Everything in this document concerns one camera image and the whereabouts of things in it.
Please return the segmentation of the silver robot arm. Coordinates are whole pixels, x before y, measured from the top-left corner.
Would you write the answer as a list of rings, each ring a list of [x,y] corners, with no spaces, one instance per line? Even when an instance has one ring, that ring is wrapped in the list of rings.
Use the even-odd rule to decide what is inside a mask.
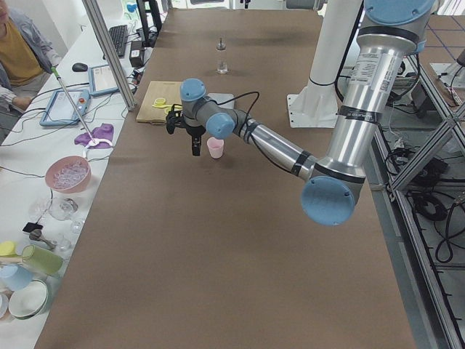
[[[180,87],[181,108],[166,128],[183,128],[193,154],[201,138],[239,136],[283,171],[303,179],[302,209],[322,225],[340,225],[354,212],[365,182],[363,164],[405,57],[418,54],[438,1],[330,1],[307,85],[288,102],[301,127],[332,131],[325,155],[314,157],[255,120],[207,94],[199,79]]]

